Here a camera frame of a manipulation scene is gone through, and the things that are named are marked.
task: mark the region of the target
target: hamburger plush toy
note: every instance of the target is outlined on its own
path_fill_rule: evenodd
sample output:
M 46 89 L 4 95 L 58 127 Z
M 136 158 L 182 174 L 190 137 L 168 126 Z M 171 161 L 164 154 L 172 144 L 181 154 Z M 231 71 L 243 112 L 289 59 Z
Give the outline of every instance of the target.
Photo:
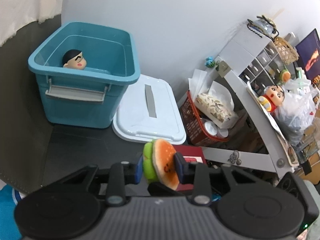
M 179 185 L 173 156 L 174 147 L 164 139 L 157 139 L 145 144 L 143 148 L 143 174 L 148 182 L 159 181 L 176 190 Z

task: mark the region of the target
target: white plastic lid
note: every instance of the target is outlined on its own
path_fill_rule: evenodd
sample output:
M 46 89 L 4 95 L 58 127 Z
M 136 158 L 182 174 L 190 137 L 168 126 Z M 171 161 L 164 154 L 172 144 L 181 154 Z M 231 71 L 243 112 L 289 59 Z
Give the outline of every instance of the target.
M 217 134 L 217 126 L 212 121 L 207 121 L 204 123 L 204 128 L 207 130 L 207 132 L 212 135 L 216 136 Z
M 217 136 L 220 138 L 226 138 L 229 135 L 228 129 L 221 129 L 218 127 Z
M 128 86 L 113 117 L 112 128 L 120 138 L 132 142 L 163 138 L 171 144 L 182 144 L 186 140 L 170 85 L 145 75 Z

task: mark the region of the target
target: plastic bag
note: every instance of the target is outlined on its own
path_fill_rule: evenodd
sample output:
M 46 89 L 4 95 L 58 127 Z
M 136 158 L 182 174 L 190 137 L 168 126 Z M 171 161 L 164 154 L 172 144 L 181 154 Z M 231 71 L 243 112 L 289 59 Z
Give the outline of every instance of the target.
M 317 106 L 313 102 L 315 89 L 305 95 L 297 95 L 285 91 L 282 106 L 275 111 L 275 120 L 289 143 L 296 146 L 302 139 L 303 132 L 308 128 L 316 114 Z
M 308 87 L 311 85 L 311 80 L 304 78 L 297 78 L 296 80 L 289 79 L 284 84 L 284 89 L 286 90 L 295 90 L 303 87 Z

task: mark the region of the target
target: white wall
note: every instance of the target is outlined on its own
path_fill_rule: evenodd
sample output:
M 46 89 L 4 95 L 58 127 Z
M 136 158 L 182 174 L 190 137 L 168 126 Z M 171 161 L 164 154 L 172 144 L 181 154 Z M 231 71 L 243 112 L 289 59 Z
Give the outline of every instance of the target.
M 320 0 L 64 0 L 62 21 L 79 20 L 133 34 L 143 74 L 169 82 L 177 99 L 195 68 L 216 56 L 247 18 L 269 17 L 282 36 L 320 31 Z

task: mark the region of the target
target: red box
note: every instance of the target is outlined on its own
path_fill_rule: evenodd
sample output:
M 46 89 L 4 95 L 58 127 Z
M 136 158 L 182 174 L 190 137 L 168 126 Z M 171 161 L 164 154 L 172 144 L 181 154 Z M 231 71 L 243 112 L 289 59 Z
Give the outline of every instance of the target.
M 177 152 L 180 152 L 187 162 L 198 161 L 206 164 L 203 152 L 201 147 L 195 146 L 187 146 L 187 145 L 173 145 Z M 179 184 L 177 191 L 184 191 L 184 190 L 192 190 L 192 184 Z

